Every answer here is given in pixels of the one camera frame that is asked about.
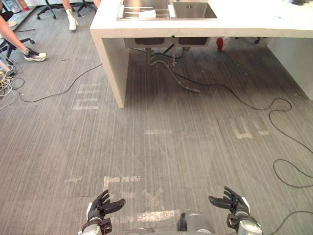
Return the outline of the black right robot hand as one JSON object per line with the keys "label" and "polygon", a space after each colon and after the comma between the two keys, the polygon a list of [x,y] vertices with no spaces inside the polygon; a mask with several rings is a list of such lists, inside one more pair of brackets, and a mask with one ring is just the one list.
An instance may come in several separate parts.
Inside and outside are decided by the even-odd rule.
{"label": "black right robot hand", "polygon": [[248,202],[245,199],[243,199],[242,196],[240,196],[234,190],[227,186],[224,187],[224,195],[222,198],[209,195],[208,200],[213,206],[222,209],[227,209],[231,213],[241,211],[250,215],[250,208]]}

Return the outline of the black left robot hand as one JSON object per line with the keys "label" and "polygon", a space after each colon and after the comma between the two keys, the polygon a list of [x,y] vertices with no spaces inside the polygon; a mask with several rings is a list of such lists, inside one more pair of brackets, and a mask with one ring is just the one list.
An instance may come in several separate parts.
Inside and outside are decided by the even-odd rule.
{"label": "black left robot hand", "polygon": [[104,190],[95,200],[89,203],[86,215],[87,221],[103,220],[105,215],[119,211],[125,205],[125,199],[111,202],[109,190]]}

